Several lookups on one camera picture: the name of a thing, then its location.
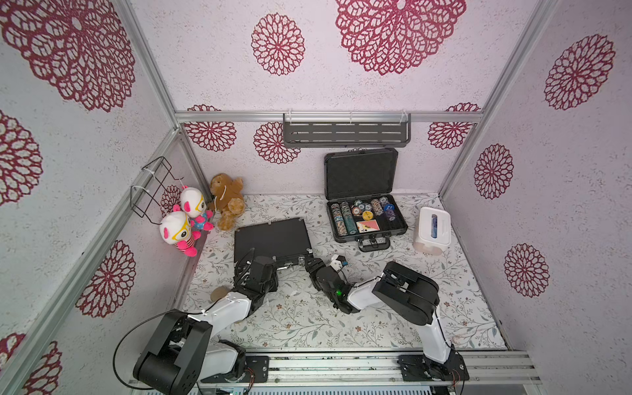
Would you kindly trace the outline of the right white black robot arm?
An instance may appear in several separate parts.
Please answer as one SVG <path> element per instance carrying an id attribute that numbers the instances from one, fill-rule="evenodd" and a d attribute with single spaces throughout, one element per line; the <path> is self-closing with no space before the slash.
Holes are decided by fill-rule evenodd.
<path id="1" fill-rule="evenodd" d="M 384 303 L 413 325 L 423 352 L 398 357 L 404 381 L 456 384 L 470 380 L 464 358 L 444 334 L 439 317 L 439 286 L 434 280 L 391 261 L 373 279 L 350 283 L 342 273 L 345 266 L 345 258 L 335 255 L 329 263 L 314 258 L 305 264 L 305 269 L 314 288 L 344 314 L 357 314 Z"/>

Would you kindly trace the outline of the black textured poker case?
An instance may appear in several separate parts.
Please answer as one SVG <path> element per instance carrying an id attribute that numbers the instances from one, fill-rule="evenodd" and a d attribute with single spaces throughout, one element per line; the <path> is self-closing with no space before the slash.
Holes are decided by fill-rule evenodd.
<path id="1" fill-rule="evenodd" d="M 247 259 L 268 257 L 281 269 L 304 266 L 314 258 L 314 250 L 304 219 L 295 217 L 238 228 L 234 257 L 235 265 Z"/>

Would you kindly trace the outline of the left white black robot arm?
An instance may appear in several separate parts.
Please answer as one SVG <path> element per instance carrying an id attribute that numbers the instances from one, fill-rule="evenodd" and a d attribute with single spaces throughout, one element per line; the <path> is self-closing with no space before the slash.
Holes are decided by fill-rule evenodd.
<path id="1" fill-rule="evenodd" d="M 227 380 L 248 377 L 245 349 L 211 340 L 219 332 L 253 314 L 265 296 L 278 287 L 272 258 L 258 256 L 245 263 L 234 288 L 197 314 L 173 309 L 161 319 L 133 367 L 133 378 L 163 394 L 188 394 L 199 380 L 220 375 Z"/>

